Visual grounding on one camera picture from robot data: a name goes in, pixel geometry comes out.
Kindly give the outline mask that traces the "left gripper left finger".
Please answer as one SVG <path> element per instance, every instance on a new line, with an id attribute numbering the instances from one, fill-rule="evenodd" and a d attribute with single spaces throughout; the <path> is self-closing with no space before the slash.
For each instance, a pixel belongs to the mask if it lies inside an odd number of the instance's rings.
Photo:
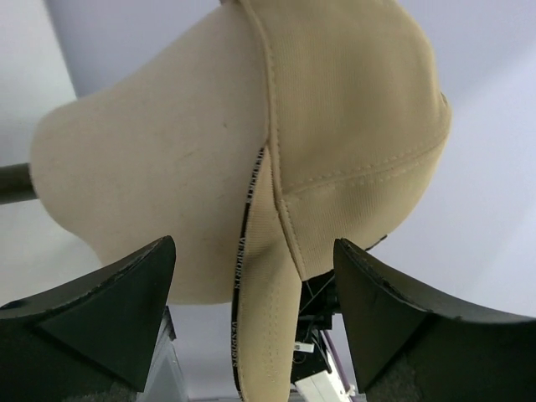
<path id="1" fill-rule="evenodd" d="M 176 250 L 132 254 L 1 307 L 3 401 L 134 401 L 146 387 Z"/>

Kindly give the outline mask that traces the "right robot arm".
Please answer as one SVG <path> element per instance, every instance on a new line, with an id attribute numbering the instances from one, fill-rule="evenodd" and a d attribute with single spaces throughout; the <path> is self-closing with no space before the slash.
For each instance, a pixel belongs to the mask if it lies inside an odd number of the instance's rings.
<path id="1" fill-rule="evenodd" d="M 315 401 L 356 401 L 329 332 L 341 312 L 332 271 L 305 281 L 301 289 L 291 369 L 292 394 Z"/>

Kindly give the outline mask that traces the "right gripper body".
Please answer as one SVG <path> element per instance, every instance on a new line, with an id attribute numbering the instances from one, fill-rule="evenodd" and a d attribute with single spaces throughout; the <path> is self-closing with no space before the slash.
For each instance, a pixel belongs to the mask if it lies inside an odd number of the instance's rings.
<path id="1" fill-rule="evenodd" d="M 332 317 L 340 313 L 334 271 L 305 281 L 301 289 L 296 341 L 312 345 L 312 352 L 296 351 L 296 368 L 304 369 L 316 360 L 327 363 L 325 332 L 332 329 Z"/>

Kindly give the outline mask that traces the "beige baseball cap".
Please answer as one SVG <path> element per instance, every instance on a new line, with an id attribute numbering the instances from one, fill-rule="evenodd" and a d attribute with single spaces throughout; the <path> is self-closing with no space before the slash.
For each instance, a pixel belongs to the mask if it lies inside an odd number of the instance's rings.
<path id="1" fill-rule="evenodd" d="M 419 202 L 451 126 L 433 49 L 396 1 L 243 1 L 259 41 L 265 135 L 240 231 L 231 321 L 244 401 L 285 401 L 302 284 Z"/>

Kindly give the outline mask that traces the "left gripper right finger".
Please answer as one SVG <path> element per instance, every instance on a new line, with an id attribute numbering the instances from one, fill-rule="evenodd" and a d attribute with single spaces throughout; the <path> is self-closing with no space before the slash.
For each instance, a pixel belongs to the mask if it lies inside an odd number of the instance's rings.
<path id="1" fill-rule="evenodd" d="M 334 243 L 333 267 L 367 400 L 534 400 L 532 317 L 449 295 L 346 239 Z"/>

